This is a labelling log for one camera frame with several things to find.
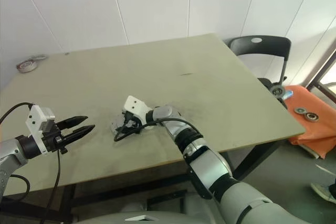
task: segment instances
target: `beige tabletop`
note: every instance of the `beige tabletop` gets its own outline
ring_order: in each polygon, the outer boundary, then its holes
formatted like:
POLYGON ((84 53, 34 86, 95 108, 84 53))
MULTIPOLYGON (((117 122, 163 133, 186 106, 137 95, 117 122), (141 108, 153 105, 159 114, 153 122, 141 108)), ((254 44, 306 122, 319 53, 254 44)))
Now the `beige tabletop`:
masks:
MULTIPOLYGON (((1 92, 1 114, 27 101, 50 107, 56 121, 74 115, 95 124, 68 145, 61 157, 60 185, 159 166, 182 156, 163 127, 115 143, 110 130, 128 95, 150 107, 170 104, 193 123, 217 151, 287 138, 304 128, 215 35, 54 55, 36 70, 17 74, 1 92)), ((3 140, 28 134, 28 109, 13 112, 2 125, 3 140)), ((56 153, 38 156, 18 169, 31 190, 50 188, 56 153)), ((11 179, 5 194, 23 192, 11 179)))

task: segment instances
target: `gray robot arm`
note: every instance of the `gray robot arm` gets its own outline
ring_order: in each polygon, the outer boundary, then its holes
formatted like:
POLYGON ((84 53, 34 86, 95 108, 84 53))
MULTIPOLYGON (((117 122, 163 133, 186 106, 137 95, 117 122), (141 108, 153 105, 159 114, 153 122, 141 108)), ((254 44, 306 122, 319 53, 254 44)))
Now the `gray robot arm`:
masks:
POLYGON ((33 105, 26 121, 31 135, 0 142, 0 202, 8 179, 16 169, 40 154, 56 150, 64 154, 67 152, 66 145, 88 134, 94 125, 83 126, 66 136, 61 134, 61 130, 78 125, 86 118, 87 116, 74 116, 55 123, 55 116, 49 108, 33 105))
MULTIPOLYGON (((127 98, 123 113, 128 113, 129 118, 136 118, 142 125, 161 119, 184 120, 171 106, 152 110, 132 96, 127 98)), ((215 199, 226 224, 306 223, 249 184, 234 179, 225 159, 208 147, 197 129, 181 121, 161 123, 181 151, 198 194, 204 199, 215 199)), ((112 130, 117 132, 121 128, 121 125, 115 125, 112 130)))

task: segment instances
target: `black chair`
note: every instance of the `black chair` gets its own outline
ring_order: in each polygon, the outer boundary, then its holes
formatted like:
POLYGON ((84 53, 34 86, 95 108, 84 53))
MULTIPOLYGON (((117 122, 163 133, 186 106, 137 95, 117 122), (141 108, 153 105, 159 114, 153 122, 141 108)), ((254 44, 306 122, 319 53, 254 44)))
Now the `black chair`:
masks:
POLYGON ((258 80, 268 89, 270 89, 275 84, 282 85, 282 82, 286 79, 285 70, 288 61, 290 45, 291 41, 288 38, 266 35, 238 37, 232 39, 228 44, 229 48, 237 56, 247 54, 266 54, 284 58, 279 82, 271 83, 271 81, 266 78, 258 78, 258 80))
MULTIPOLYGON (((291 46, 289 39, 277 36, 244 36, 232 39, 228 43, 228 46, 237 56, 247 54, 266 54, 284 58, 279 82, 272 83, 266 78, 258 78, 258 80, 270 91, 271 88, 275 85, 282 85, 282 82, 286 79, 285 70, 291 46)), ((287 108, 281 98, 278 98, 278 100, 285 108, 287 108)), ((254 146, 254 148, 248 153, 244 160, 233 171, 233 177, 239 180, 245 178, 285 141, 286 140, 279 140, 254 146)), ((221 154, 229 163, 231 163, 228 152, 221 154)))

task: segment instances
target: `black metal table frame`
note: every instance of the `black metal table frame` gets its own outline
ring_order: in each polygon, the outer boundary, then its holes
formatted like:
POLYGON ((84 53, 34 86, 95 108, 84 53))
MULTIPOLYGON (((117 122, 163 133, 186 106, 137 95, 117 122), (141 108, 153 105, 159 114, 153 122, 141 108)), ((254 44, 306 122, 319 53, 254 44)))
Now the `black metal table frame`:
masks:
MULTIPOLYGON (((241 164, 233 171, 236 179, 242 180, 252 170, 254 170, 262 161, 264 161, 272 152, 274 152, 285 140, 269 142, 256 145, 252 151, 245 157, 241 164)), ((221 153, 227 160, 227 154, 221 153)), ((138 185, 118 188, 103 193, 86 195, 74 198, 76 184, 67 185, 64 187, 63 195, 59 210, 49 210, 47 220, 58 223, 72 223, 73 215, 71 209, 96 202, 123 197, 130 194, 139 193, 142 191, 154 190, 162 187, 171 186, 174 184, 188 181, 187 174, 179 174, 168 178, 162 178, 138 185)), ((41 219, 45 214, 45 208, 35 206, 24 202, 16 202, 13 204, 0 204, 1 212, 6 215, 12 215, 21 218, 41 219)))

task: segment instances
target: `tape roll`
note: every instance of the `tape roll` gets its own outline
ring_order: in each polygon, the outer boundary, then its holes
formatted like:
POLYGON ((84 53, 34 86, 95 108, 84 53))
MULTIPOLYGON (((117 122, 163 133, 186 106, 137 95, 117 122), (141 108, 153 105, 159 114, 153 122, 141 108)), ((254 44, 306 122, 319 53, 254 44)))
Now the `tape roll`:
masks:
POLYGON ((319 120, 319 116, 313 112, 307 112, 304 118, 313 123, 319 120))
POLYGON ((26 60, 16 65, 16 68, 20 73, 27 73, 37 68, 37 63, 34 60, 26 60))
POLYGON ((294 111, 295 113, 300 114, 300 115, 306 114, 307 112, 306 108, 303 108, 303 107, 297 107, 294 109, 294 111))

